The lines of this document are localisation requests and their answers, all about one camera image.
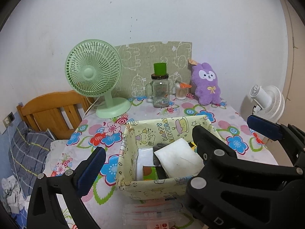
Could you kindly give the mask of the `white cloth bag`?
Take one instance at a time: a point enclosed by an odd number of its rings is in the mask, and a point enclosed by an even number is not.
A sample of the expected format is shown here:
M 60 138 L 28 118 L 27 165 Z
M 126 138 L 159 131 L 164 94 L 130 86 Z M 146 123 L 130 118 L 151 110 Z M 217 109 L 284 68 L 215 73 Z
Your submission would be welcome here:
M 158 158 L 169 178 L 198 175 L 204 167 L 203 159 L 183 138 L 160 150 Z

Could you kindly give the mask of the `clear plastic bag red stripes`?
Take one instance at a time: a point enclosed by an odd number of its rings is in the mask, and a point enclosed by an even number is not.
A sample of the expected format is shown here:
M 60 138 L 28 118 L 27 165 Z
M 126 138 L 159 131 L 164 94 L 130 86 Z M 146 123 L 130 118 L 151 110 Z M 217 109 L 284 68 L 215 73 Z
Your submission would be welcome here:
M 183 205 L 178 201 L 128 204 L 123 208 L 123 225 L 154 225 L 181 219 Z

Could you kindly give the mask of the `green tissue pack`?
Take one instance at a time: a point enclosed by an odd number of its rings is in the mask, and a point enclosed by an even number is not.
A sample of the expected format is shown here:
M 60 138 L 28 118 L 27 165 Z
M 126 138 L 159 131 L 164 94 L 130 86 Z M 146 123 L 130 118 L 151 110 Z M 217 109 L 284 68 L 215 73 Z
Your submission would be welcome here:
M 162 166 L 143 166 L 143 180 L 161 180 L 168 176 Z

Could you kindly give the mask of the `crumpled clothes pile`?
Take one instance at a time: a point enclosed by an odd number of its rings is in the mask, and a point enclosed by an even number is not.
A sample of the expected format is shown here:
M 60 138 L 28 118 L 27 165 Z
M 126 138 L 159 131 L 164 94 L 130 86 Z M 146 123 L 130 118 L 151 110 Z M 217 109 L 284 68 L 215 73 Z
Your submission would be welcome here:
M 1 180 L 1 202 L 10 216 L 19 227 L 26 227 L 30 196 L 25 197 L 14 175 Z

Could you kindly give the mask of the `white floor fan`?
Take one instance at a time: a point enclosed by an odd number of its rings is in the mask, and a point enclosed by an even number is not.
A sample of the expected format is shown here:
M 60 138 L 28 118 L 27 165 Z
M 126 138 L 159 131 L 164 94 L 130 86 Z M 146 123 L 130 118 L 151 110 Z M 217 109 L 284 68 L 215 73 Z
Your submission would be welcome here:
M 255 102 L 252 114 L 277 123 L 285 108 L 284 96 L 274 85 L 265 87 L 254 85 L 250 90 L 250 97 Z

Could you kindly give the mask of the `grey plaid pillow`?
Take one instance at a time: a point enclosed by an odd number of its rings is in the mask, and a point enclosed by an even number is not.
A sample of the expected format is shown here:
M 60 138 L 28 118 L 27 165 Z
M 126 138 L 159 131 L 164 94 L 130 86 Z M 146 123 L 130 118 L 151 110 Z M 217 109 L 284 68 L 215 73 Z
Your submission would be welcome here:
M 38 174 L 45 168 L 53 141 L 54 138 L 48 131 L 35 131 L 25 122 L 18 124 L 10 141 L 8 157 L 24 196 L 31 195 Z

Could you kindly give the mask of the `yellow cartoon fabric storage box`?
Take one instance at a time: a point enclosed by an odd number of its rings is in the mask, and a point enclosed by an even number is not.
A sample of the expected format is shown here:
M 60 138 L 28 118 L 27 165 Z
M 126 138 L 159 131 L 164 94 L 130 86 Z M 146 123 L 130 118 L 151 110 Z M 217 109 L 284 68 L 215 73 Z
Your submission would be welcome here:
M 170 144 L 183 138 L 191 142 L 192 129 L 202 126 L 220 139 L 216 128 L 205 115 L 170 117 L 141 120 L 126 124 L 118 158 L 116 185 L 126 196 L 134 200 L 175 198 L 186 192 L 192 176 L 163 180 L 136 180 L 136 158 L 139 148 L 148 148 L 157 143 Z

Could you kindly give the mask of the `purple plush bunny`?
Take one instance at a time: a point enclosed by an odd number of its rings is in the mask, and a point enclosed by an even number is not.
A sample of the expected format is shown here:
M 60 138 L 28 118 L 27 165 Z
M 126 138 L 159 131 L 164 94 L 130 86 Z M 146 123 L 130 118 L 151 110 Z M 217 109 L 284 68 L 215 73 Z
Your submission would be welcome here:
M 209 63 L 198 63 L 188 60 L 192 66 L 191 81 L 195 85 L 195 95 L 200 105 L 218 105 L 221 103 L 221 90 L 218 86 L 218 78 Z

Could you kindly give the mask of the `cotton swab jar orange lid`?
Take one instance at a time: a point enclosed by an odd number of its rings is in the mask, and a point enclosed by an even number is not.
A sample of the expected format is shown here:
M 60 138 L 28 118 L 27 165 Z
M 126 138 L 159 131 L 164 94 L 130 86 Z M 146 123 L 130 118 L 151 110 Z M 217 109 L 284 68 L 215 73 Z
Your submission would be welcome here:
M 183 83 L 183 82 L 175 82 L 175 97 L 178 100 L 185 100 L 187 97 L 187 93 L 190 90 L 192 85 Z

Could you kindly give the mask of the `glass mason jar mug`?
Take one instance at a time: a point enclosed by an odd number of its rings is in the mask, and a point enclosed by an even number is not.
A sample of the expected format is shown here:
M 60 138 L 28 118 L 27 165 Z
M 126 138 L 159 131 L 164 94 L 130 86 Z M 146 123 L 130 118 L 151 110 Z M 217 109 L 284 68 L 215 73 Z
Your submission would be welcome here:
M 165 108 L 170 103 L 169 75 L 151 75 L 151 82 L 145 86 L 146 97 L 151 100 L 153 107 Z

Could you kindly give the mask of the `green plastic cup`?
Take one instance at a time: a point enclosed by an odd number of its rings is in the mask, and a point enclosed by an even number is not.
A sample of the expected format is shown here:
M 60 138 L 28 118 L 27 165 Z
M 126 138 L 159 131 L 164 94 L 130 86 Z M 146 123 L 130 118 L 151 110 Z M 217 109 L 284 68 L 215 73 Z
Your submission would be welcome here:
M 156 76 L 165 76 L 167 74 L 166 63 L 154 63 L 153 69 Z

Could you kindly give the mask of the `green desk fan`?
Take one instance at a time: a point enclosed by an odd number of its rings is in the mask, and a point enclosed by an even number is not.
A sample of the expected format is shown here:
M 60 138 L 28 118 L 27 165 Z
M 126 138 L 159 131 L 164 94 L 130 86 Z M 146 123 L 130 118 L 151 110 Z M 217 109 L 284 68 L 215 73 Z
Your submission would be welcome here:
M 77 44 L 65 62 L 65 76 L 72 89 L 87 98 L 104 98 L 96 108 L 98 118 L 118 117 L 130 109 L 129 100 L 112 97 L 112 90 L 120 81 L 121 74 L 122 65 L 117 50 L 98 39 Z

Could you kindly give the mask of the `cardboard panel with cartoon drawings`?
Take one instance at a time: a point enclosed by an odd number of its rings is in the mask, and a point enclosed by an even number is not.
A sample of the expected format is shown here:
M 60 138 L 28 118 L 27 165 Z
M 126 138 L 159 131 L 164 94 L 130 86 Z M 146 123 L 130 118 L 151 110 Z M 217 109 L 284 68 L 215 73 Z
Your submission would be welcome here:
M 113 97 L 141 97 L 145 86 L 152 81 L 155 63 L 165 63 L 169 74 L 170 93 L 175 90 L 175 82 L 190 83 L 192 43 L 183 41 L 142 42 L 115 47 L 122 64 L 121 78 L 112 90 Z

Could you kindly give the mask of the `wall power outlet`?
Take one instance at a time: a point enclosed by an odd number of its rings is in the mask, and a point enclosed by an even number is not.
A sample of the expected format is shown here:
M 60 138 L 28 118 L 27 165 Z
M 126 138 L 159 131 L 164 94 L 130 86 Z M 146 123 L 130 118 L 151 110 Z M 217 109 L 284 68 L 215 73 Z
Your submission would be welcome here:
M 14 114 L 9 113 L 3 120 L 4 126 L 7 128 L 15 120 Z

